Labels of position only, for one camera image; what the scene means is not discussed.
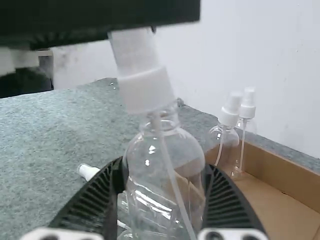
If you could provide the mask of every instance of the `brown cardboard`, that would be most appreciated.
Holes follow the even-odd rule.
[[[318,231],[316,232],[313,240],[320,240],[320,226],[319,226]]]
[[[250,202],[270,240],[312,240],[320,214],[289,195],[246,174],[235,184]]]
[[[215,163],[217,148],[206,152],[207,163]],[[223,149],[229,153],[222,161],[231,162],[238,154]],[[245,143],[243,169],[246,172],[233,180],[270,240],[320,240],[319,174],[249,143]]]
[[[320,175],[292,161],[245,144],[244,170],[320,213]]]

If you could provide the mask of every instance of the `gray carpet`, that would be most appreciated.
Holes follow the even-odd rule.
[[[182,127],[203,145],[216,117],[179,109]],[[84,185],[80,163],[103,167],[121,156],[138,132],[114,79],[71,90],[0,100],[0,239],[17,240],[47,225]],[[260,136],[249,141],[320,172],[319,160]]]

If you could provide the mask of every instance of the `white bottle cap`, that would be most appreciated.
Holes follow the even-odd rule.
[[[244,96],[240,107],[240,118],[253,119],[256,115],[255,105],[255,93],[254,87],[246,87],[244,89]]]
[[[114,31],[109,39],[117,64],[120,94],[128,113],[149,113],[175,100],[150,28]]]
[[[225,125],[234,127],[239,118],[239,108],[241,105],[242,94],[240,92],[232,92],[228,97],[226,103],[221,108],[218,121]]]
[[[85,163],[81,163],[76,170],[76,172],[81,177],[85,178],[87,182],[89,182],[99,171],[100,171],[99,168],[89,166],[88,164],[85,164]]]

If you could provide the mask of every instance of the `clear plastic bottle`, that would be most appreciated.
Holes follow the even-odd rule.
[[[246,136],[248,133],[257,134],[257,124],[253,119],[256,115],[255,93],[256,91],[253,87],[246,87],[244,89],[244,96],[239,110],[239,119],[236,123],[236,127],[242,131],[236,178],[240,177],[243,172]]]
[[[239,162],[239,135],[234,127],[239,117],[242,95],[232,92],[221,108],[218,125],[205,137],[205,161],[223,170],[228,176],[235,174]]]
[[[257,134],[257,124],[254,119],[239,117],[235,127],[241,131],[245,128],[247,133]]]
[[[134,239],[192,239],[202,224],[204,153],[180,128],[166,67],[150,28],[109,34],[120,94],[129,114],[143,116],[123,156]]]
[[[161,133],[174,168],[188,218],[197,233],[202,225],[205,194],[201,172],[204,153],[197,140],[180,128],[177,105],[160,112]],[[126,195],[135,239],[189,239],[177,204],[155,126],[156,114],[145,115],[124,155],[129,169]]]

